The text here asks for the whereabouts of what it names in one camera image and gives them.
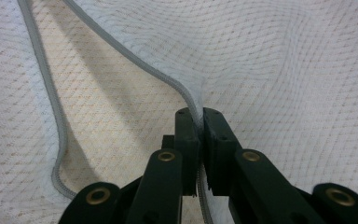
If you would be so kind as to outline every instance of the white mesh fabric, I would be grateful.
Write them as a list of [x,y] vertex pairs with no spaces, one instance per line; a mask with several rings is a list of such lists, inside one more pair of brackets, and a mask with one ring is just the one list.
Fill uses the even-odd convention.
[[17,1],[0,1],[0,223],[57,223],[57,127]]
[[[32,1],[52,79],[67,118],[62,182],[78,192],[104,181],[124,187],[173,134],[186,107],[169,85],[114,50],[62,1]],[[183,223],[201,223],[198,198],[185,197]]]
[[[67,2],[179,80],[198,111],[221,110],[296,186],[358,192],[358,1]],[[227,204],[213,206],[225,222]]]

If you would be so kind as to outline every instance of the gray piping trim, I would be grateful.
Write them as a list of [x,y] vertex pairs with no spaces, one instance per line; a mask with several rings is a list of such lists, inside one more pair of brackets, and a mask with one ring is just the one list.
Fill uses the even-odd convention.
[[54,87],[54,83],[51,79],[51,73],[48,68],[45,50],[43,49],[42,42],[40,40],[40,34],[36,28],[34,17],[32,15],[32,10],[30,8],[30,3],[27,0],[18,0],[19,6],[25,20],[25,24],[28,29],[29,36],[31,38],[32,45],[34,47],[34,54],[39,63],[40,72],[42,73],[42,77],[45,81],[46,90],[48,92],[48,98],[51,102],[51,106],[54,112],[54,117],[57,123],[58,137],[59,137],[59,152],[57,155],[57,160],[55,162],[51,180],[53,186],[57,189],[59,193],[63,196],[73,199],[75,198],[75,193],[68,189],[60,179],[60,165],[62,163],[62,158],[65,154],[65,150],[67,149],[67,130],[65,126],[65,116],[62,113],[62,108],[60,104],[60,100],[57,96],[57,91]]
[[135,54],[133,54],[131,51],[126,49],[121,43],[116,41],[110,34],[108,34],[97,22],[95,22],[87,13],[78,6],[73,0],[63,0],[66,5],[71,8],[75,14],[83,21],[85,22],[91,30],[93,30],[97,35],[99,35],[103,40],[105,40],[110,46],[112,46],[114,49],[116,49],[118,52],[120,52],[122,55],[124,55],[126,58],[128,58],[130,61],[138,65],[140,68],[144,69],[147,73],[152,75],[153,77],[156,77],[163,82],[167,83],[174,89],[176,89],[182,97],[185,99],[188,108],[190,110],[191,115],[193,118],[197,118],[195,120],[195,124],[197,125],[198,129],[202,132],[203,131],[203,119],[202,114],[199,115],[196,104],[191,97],[190,92],[188,89],[182,85],[179,81],[175,80],[172,77],[169,77],[165,75],[164,73],[160,72],[156,68],[150,66],[149,64],[142,61],[140,58],[138,58]]

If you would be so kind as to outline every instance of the fabric edge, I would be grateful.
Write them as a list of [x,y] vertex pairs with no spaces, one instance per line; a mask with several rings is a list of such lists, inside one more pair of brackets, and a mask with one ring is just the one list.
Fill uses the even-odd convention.
[[76,194],[62,183],[59,174],[60,165],[67,149],[67,128],[65,126],[65,115],[62,112],[61,103],[58,98],[54,83],[51,79],[51,73],[48,68],[45,50],[43,49],[40,34],[34,22],[34,17],[30,8],[30,2],[28,0],[18,0],[18,3],[22,12],[22,16],[25,20],[26,27],[28,29],[28,34],[30,36],[34,48],[34,54],[39,64],[39,68],[44,80],[46,90],[48,92],[48,98],[50,100],[57,125],[57,131],[59,136],[59,150],[55,165],[51,173],[52,184],[60,194],[69,199],[73,199],[75,198]]

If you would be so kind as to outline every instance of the white fabric surface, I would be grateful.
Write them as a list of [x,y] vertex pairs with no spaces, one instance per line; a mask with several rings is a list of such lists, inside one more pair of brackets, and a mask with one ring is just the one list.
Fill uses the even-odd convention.
[[58,135],[17,1],[0,1],[0,223],[57,223]]
[[[297,187],[358,192],[358,1],[67,2],[181,82],[197,112],[221,110]],[[225,222],[227,205],[211,206]]]
[[[267,154],[291,183],[311,191],[332,181],[358,192],[358,1],[75,2],[180,82],[196,119],[203,106],[222,111],[242,146]],[[128,183],[153,151],[140,149],[143,141],[157,146],[183,101],[62,3],[35,0],[33,9],[71,128],[62,179],[76,190],[94,180]],[[57,222],[68,203],[50,181],[57,149],[20,9],[0,1],[0,223]],[[215,223],[228,223],[227,201],[210,200]],[[188,208],[186,222],[200,223]]]
[[[34,18],[67,118],[62,182],[78,192],[105,181],[124,187],[145,171],[149,156],[173,133],[186,107],[169,85],[130,62],[62,1],[34,0]],[[185,197],[183,223],[200,223],[197,198]]]

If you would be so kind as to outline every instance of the metal screw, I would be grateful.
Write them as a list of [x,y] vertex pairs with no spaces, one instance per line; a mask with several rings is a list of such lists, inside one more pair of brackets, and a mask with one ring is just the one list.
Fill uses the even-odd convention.
[[158,154],[158,159],[160,161],[173,161],[175,159],[175,154],[171,152],[161,152]]
[[257,153],[250,152],[250,151],[242,153],[242,156],[248,161],[259,161],[260,160],[260,156]]
[[97,205],[106,202],[110,197],[110,190],[107,188],[97,188],[90,191],[86,196],[86,202],[91,205]]
[[329,197],[329,199],[340,205],[349,207],[349,206],[353,206],[355,203],[351,195],[340,189],[330,188],[327,189],[325,193],[327,197]]

